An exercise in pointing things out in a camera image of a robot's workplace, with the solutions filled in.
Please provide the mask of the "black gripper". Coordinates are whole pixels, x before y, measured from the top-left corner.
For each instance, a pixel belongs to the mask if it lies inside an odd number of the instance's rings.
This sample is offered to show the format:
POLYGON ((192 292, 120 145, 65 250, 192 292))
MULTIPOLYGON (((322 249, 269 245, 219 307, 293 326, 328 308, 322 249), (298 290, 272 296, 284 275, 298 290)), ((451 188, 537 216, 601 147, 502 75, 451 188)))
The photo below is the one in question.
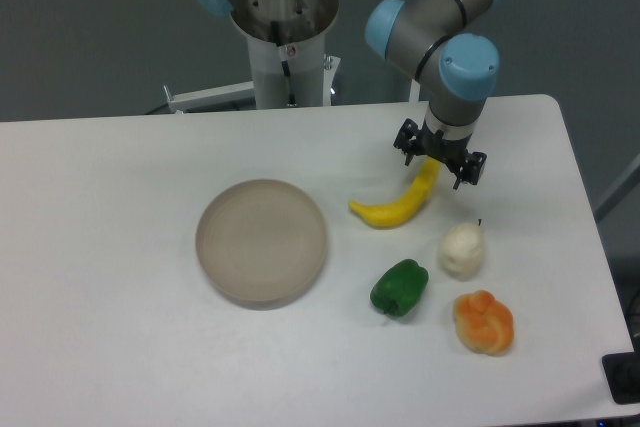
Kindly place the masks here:
POLYGON ((416 156, 427 155, 447 165, 455 175, 453 189, 461 184, 477 185, 484 172, 487 155, 484 152, 467 151, 471 135, 461 139, 445 138, 445 132, 430 128, 426 122, 423 128, 407 118, 400 127, 393 146, 405 157, 404 165, 409 166, 416 156))

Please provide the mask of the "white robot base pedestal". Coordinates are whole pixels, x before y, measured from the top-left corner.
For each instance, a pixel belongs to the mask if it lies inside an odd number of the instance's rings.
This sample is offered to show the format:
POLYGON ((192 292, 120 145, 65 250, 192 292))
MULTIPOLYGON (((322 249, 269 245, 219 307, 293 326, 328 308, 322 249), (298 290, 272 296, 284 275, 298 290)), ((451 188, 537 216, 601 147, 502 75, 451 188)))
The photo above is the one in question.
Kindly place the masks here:
POLYGON ((330 103, 326 36, 339 0, 247 0, 231 14, 247 42, 258 109, 330 103))

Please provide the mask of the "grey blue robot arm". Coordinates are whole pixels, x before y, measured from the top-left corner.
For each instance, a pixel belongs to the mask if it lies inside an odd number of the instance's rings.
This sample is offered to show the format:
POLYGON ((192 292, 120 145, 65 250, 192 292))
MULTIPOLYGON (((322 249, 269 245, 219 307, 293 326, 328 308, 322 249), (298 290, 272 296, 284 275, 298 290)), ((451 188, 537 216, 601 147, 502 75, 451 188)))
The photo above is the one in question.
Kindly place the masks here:
MULTIPOLYGON (((244 35, 258 108, 322 104, 324 38, 339 0, 197 1, 244 35)), ((458 183, 476 184, 482 175, 485 155, 467 146, 500 67, 494 44, 467 26, 498 1, 383 0, 365 27, 369 47, 430 97, 423 121, 406 121, 395 147, 407 159, 438 160, 458 183)))

